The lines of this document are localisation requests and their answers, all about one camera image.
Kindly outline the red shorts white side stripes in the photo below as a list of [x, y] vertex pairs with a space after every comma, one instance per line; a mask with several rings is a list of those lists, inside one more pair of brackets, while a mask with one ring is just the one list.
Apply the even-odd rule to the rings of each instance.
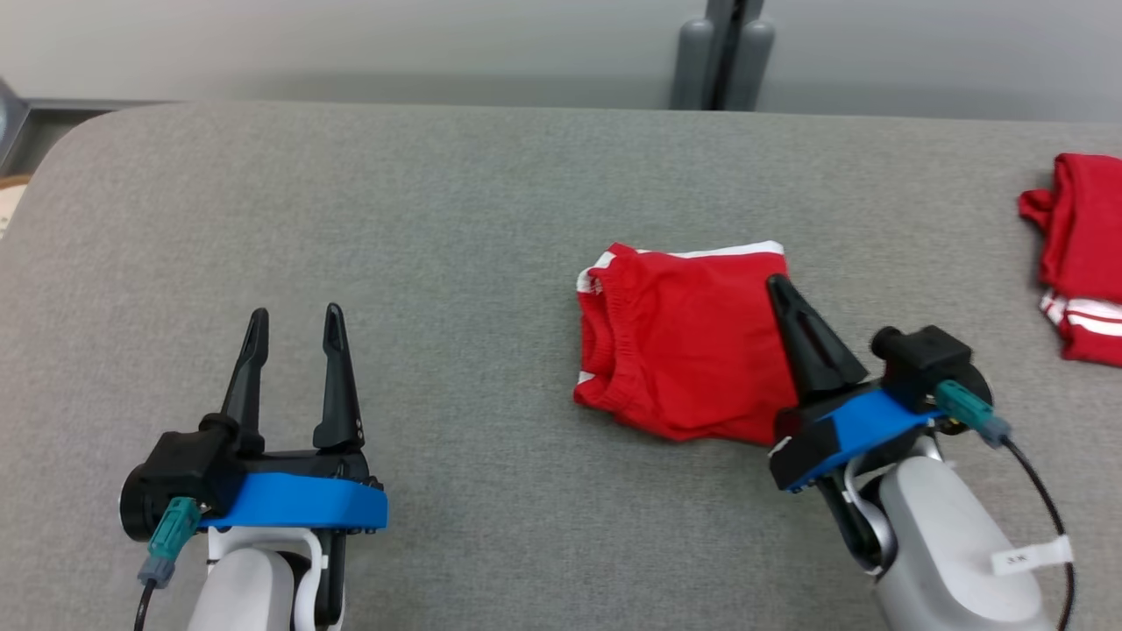
[[574, 401], [671, 441], [773, 443], [795, 393], [766, 282], [787, 273], [773, 240], [678, 254], [613, 244], [576, 283]]

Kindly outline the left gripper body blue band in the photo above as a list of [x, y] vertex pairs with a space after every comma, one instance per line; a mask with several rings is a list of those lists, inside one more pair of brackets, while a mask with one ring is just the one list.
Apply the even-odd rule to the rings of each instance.
[[[120, 522], [125, 534], [147, 548], [171, 500], [149, 499], [138, 467], [121, 488]], [[204, 536], [206, 576], [188, 615], [191, 628], [343, 627], [348, 540], [388, 524], [387, 494], [368, 472], [320, 477], [248, 470], [224, 518], [209, 516], [197, 504], [202, 518], [193, 536]], [[153, 595], [160, 591], [140, 586], [135, 628], [147, 627]]]

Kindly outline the grey cylinder post foot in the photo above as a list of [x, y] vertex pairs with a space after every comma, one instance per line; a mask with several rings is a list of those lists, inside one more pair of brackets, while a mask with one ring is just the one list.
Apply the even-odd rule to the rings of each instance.
[[775, 29], [771, 22], [755, 19], [742, 25], [725, 85], [725, 110], [756, 109], [774, 40]]
[[708, 18], [686, 21], [678, 29], [671, 110], [706, 110], [710, 101], [709, 64], [716, 27]]

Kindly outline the grey partition post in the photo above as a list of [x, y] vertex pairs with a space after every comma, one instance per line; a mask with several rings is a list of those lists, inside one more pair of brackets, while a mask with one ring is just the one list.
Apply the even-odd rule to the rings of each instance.
[[712, 57], [709, 64], [710, 110], [725, 110], [725, 85], [735, 57], [742, 25], [762, 19], [765, 0], [708, 0], [707, 18], [714, 22]]

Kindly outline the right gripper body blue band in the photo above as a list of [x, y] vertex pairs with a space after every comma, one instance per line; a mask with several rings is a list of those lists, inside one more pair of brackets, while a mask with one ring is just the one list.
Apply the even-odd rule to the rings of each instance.
[[775, 415], [770, 475], [778, 490], [800, 492], [854, 458], [929, 426], [939, 415], [941, 411], [930, 405], [912, 411], [881, 387], [785, 408]]

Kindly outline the grey metal frame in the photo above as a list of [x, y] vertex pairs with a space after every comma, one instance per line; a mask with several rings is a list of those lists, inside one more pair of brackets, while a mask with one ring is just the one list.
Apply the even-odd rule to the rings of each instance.
[[163, 100], [21, 97], [0, 76], [0, 177], [33, 174], [61, 137], [104, 113], [163, 104]]

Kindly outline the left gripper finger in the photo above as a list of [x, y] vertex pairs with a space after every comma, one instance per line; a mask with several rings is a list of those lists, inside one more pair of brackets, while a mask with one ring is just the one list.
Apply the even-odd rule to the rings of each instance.
[[319, 451], [360, 450], [365, 435], [352, 348], [339, 304], [327, 307], [322, 348], [327, 357], [325, 385], [322, 420], [314, 428], [313, 447]]
[[200, 445], [206, 455], [264, 452], [259, 432], [263, 368], [268, 359], [269, 316], [256, 308], [237, 356], [224, 403], [200, 420]]

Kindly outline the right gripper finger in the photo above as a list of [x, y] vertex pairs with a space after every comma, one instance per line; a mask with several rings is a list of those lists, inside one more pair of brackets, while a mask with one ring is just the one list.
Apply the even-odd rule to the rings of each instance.
[[828, 354], [824, 351], [819, 335], [820, 316], [789, 276], [773, 274], [766, 287], [798, 403], [816, 403], [830, 391]]
[[824, 347], [824, 351], [828, 354], [827, 362], [830, 366], [830, 391], [821, 400], [824, 401], [826, 397], [839, 395], [858, 387], [867, 379], [870, 372], [858, 360], [857, 356], [850, 351], [850, 348], [845, 342], [842, 342], [836, 331], [826, 323], [821, 316], [819, 323], [822, 326], [819, 329], [821, 346]]

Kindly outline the red jersey shirt white sleeves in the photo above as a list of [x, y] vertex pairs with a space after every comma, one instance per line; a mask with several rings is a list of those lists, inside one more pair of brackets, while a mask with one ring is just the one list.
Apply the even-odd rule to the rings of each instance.
[[1050, 188], [1027, 190], [1018, 207], [1043, 236], [1040, 310], [1063, 359], [1122, 368], [1122, 159], [1059, 154]]

